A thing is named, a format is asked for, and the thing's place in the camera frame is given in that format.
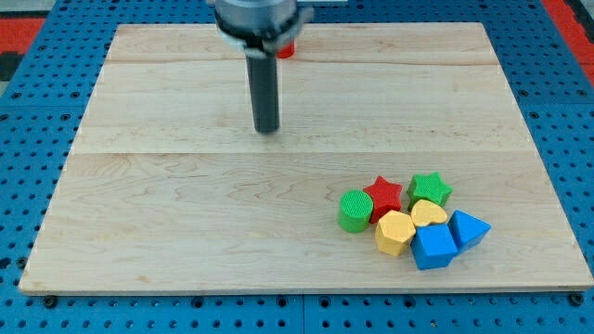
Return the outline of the grey robot arm flange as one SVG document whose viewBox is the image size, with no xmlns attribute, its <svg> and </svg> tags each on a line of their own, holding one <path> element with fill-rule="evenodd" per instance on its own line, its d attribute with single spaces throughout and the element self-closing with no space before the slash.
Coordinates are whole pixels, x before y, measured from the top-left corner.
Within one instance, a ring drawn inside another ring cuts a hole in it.
<svg viewBox="0 0 594 334">
<path fill-rule="evenodd" d="M 275 58 L 311 22 L 315 10 L 295 0 L 215 0 L 221 38 L 249 58 Z"/>
</svg>

